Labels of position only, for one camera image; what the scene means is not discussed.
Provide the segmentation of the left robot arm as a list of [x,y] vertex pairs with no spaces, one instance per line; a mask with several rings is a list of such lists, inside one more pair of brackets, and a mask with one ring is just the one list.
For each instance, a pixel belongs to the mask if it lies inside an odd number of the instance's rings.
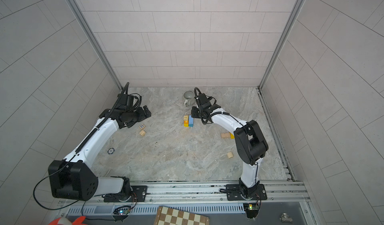
[[133,191],[126,177],[97,177],[91,167],[109,138],[119,129],[130,128],[151,116],[147,106],[141,107],[137,94],[119,94],[110,109],[105,109],[86,138],[65,158],[54,160],[49,168],[52,196],[58,199],[88,201],[105,196],[106,201],[128,201]]

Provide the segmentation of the light blue wooden block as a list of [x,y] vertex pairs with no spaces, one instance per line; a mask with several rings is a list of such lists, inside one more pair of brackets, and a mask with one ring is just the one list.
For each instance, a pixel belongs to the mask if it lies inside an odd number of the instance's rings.
[[189,115],[189,127],[193,127],[194,126],[194,119],[192,118],[191,115]]

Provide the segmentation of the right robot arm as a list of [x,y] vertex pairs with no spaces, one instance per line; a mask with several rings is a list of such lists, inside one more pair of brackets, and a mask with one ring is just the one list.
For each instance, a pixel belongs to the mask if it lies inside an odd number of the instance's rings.
[[243,161],[242,175],[239,185],[234,189],[225,189],[226,194],[237,196],[238,200],[264,201],[267,199],[265,187],[260,183],[260,166],[266,152],[268,143],[254,121],[244,121],[226,112],[212,96],[206,96],[197,87],[194,89],[196,106],[192,107],[191,115],[194,119],[200,119],[202,124],[216,124],[223,127],[235,138],[236,150]]

